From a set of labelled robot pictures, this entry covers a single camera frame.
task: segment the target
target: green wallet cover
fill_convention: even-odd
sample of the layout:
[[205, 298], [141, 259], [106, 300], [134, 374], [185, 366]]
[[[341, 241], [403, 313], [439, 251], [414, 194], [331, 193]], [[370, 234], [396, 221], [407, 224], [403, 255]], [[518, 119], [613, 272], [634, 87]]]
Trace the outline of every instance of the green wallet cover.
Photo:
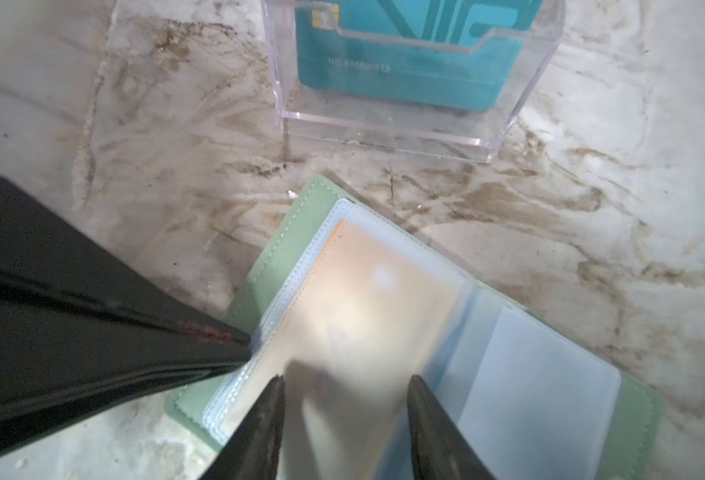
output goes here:
[[[318, 175], [310, 179], [232, 301], [223, 319], [226, 324], [253, 333], [272, 298], [340, 198], [358, 202], [327, 178]], [[499, 296], [514, 302], [501, 293]], [[203, 415], [221, 383], [221, 378], [208, 379], [175, 389], [166, 398], [166, 413], [215, 450], [221, 446], [203, 427]], [[661, 410], [661, 398], [654, 390], [622, 374], [596, 478], [642, 478], [654, 446]]]

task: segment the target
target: beige card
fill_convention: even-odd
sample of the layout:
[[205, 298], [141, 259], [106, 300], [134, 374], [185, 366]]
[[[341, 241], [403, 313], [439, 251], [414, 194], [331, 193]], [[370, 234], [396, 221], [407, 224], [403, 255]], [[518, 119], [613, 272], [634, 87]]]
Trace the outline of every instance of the beige card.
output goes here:
[[340, 223], [222, 422], [232, 432], [286, 376], [279, 478], [369, 478], [458, 299], [364, 230]]

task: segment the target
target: marble surface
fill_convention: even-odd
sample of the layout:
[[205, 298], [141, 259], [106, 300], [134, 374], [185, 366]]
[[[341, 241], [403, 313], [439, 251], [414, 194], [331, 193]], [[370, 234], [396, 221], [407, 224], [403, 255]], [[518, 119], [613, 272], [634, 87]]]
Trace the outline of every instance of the marble surface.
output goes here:
[[[562, 45], [481, 166], [284, 137], [255, 0], [119, 0], [93, 118], [72, 115], [88, 119], [84, 148], [53, 169], [28, 159], [37, 190], [19, 180], [221, 316], [289, 191], [326, 174], [659, 391], [647, 476], [705, 478], [705, 2], [568, 7]], [[1, 458], [0, 477], [196, 478], [213, 452], [162, 401]]]

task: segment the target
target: black pointed tool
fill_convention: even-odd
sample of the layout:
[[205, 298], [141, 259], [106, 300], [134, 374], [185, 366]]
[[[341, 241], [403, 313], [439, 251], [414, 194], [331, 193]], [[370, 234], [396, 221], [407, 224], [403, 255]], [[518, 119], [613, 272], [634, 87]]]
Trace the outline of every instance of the black pointed tool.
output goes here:
[[407, 394], [415, 480], [495, 480], [421, 376]]
[[286, 413], [286, 382], [273, 377], [200, 480], [274, 480]]

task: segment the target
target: marble tabletop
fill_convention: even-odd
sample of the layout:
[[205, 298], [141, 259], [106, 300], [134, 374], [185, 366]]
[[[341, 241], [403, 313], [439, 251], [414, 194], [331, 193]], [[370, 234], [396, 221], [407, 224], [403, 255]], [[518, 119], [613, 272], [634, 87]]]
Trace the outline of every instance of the marble tabletop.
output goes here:
[[[325, 174], [656, 389], [647, 477], [705, 478], [705, 2], [569, 1], [488, 165], [284, 136], [257, 0], [120, 0], [95, 86], [66, 217], [166, 292], [221, 316]], [[161, 403], [61, 434], [58, 475], [195, 478]]]

